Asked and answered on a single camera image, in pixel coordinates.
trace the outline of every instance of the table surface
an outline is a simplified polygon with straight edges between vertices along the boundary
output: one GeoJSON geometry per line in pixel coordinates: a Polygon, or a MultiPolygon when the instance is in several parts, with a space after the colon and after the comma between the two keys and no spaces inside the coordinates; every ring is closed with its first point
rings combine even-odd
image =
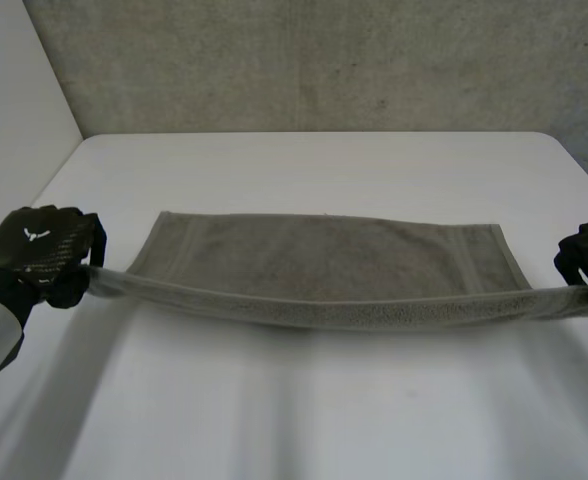
{"type": "MultiPolygon", "coordinates": [[[[161,210],[499,223],[552,287],[588,177],[536,133],[106,135],[38,204],[98,212],[115,269],[161,210]]],[[[26,337],[0,375],[0,478],[588,478],[588,319],[316,333],[86,296],[26,337]]]]}

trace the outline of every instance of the concrete wall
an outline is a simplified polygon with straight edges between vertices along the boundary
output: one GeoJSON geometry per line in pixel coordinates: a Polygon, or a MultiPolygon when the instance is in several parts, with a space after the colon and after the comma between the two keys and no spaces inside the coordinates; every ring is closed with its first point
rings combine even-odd
{"type": "Polygon", "coordinates": [[[534,130],[588,171],[584,1],[26,5],[85,136],[534,130]]]}

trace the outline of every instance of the stretched towel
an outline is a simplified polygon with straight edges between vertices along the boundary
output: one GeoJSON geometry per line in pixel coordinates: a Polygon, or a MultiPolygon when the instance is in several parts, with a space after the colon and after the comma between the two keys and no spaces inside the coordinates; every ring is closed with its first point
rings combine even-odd
{"type": "Polygon", "coordinates": [[[532,290],[498,225],[163,212],[95,294],[262,324],[429,330],[588,316],[588,287],[532,290]]]}

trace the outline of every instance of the white wall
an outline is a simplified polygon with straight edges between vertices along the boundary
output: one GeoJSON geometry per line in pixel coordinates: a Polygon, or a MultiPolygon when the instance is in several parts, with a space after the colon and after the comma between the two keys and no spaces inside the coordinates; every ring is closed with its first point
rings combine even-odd
{"type": "Polygon", "coordinates": [[[0,0],[0,221],[29,205],[81,142],[20,0],[0,0]]]}

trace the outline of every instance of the robotic hand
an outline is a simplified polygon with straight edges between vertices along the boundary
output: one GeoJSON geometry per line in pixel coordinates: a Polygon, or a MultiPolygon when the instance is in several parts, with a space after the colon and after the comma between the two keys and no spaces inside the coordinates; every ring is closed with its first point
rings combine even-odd
{"type": "Polygon", "coordinates": [[[107,236],[96,214],[22,208],[0,225],[0,371],[18,355],[32,307],[78,304],[89,286],[81,262],[102,266],[107,236]]]}

